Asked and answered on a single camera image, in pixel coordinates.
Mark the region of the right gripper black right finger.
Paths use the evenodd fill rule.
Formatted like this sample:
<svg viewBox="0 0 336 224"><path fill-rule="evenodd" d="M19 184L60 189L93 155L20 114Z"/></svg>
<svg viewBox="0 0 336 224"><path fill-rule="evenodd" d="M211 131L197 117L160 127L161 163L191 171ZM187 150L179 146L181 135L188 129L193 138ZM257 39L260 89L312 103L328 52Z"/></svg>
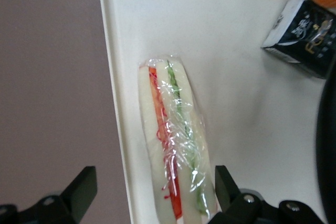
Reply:
<svg viewBox="0 0 336 224"><path fill-rule="evenodd" d="M215 167L215 192L221 211L209 223L323 223L302 202L284 200L274 207L255 191L241 191L224 165Z"/></svg>

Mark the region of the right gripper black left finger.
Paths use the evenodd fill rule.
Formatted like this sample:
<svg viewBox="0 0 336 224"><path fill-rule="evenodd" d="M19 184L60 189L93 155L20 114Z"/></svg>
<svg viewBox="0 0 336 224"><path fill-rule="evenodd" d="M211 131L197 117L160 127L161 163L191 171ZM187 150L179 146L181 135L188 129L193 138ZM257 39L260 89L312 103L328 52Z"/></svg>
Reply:
<svg viewBox="0 0 336 224"><path fill-rule="evenodd" d="M97 194L97 173L86 166L59 195L49 195L18 211L1 205L1 223L80 223Z"/></svg>

